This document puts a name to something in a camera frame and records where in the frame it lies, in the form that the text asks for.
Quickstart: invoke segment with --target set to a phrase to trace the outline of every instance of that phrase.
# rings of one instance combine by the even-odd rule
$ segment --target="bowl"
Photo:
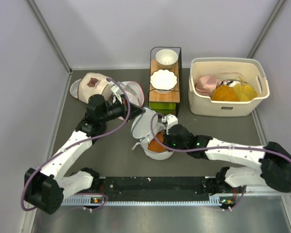
[[[160,50],[156,53],[155,59],[163,69],[170,69],[178,60],[178,54],[173,50]]]
[[[175,88],[178,81],[174,72],[167,69],[160,69],[151,75],[150,83],[157,93],[168,94]]]

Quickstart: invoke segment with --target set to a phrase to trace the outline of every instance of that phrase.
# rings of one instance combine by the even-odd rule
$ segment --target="gray tabletop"
[[[85,76],[88,72],[101,73],[117,81],[136,81],[145,93],[149,85],[148,69],[121,70],[87,70],[74,71],[71,83]],[[259,137],[251,115],[243,117],[210,117],[195,115],[190,111],[188,102],[189,69],[183,70],[182,100],[178,115],[179,123],[194,134],[210,135],[223,141],[246,145],[258,145]],[[56,136],[54,152],[70,137],[73,130],[85,114],[86,104],[73,98],[68,92],[62,118]],[[107,123],[107,131],[117,127],[122,121],[113,120]],[[222,161],[194,159],[186,153],[174,153],[169,159],[156,161],[147,157],[141,147],[131,150],[137,142],[130,134],[132,122],[122,129],[99,139],[89,150],[80,156],[67,172],[77,172],[83,167],[90,167],[101,176],[212,176],[224,166],[236,166]]]

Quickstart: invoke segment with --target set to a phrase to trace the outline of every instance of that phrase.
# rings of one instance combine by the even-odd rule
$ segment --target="gray table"
[[[71,83],[89,71],[74,71]],[[137,81],[146,92],[149,71],[99,70],[96,71],[119,81]],[[211,135],[224,141],[258,145],[259,137],[251,115],[245,117],[207,117],[191,113],[188,104],[189,70],[183,71],[183,99],[179,111],[179,123],[194,134]],[[54,152],[70,137],[85,113],[85,103],[68,93],[59,125]],[[107,130],[121,123],[108,122]],[[137,142],[130,135],[131,122],[121,130],[99,139],[67,172],[77,172],[91,167],[102,176],[212,176],[223,166],[234,164],[222,161],[197,160],[185,153],[174,153],[169,159],[156,161],[147,157],[140,147],[131,150]],[[221,213],[218,207],[104,207],[90,214],[73,210],[57,219],[70,207],[61,207],[54,215],[38,211],[40,220],[48,227],[40,226],[37,218],[33,233],[288,233],[291,228],[283,208],[281,197],[245,197],[232,213]]]

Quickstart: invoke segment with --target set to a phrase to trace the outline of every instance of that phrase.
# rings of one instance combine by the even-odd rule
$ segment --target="open lid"
[[[156,112],[146,107],[144,109],[145,112],[137,116],[131,126],[131,134],[136,139],[141,139],[151,134],[151,119]],[[155,116],[153,120],[154,128],[157,126],[157,123],[158,116]]]

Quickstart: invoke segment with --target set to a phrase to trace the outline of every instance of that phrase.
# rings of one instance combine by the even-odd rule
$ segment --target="white laundry basket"
[[[197,80],[206,75],[216,75],[223,80],[243,80],[258,93],[247,102],[212,101],[195,90]],[[189,102],[192,113],[216,117],[240,117],[250,114],[270,94],[265,72],[254,59],[245,58],[196,58],[191,63],[189,78]]]

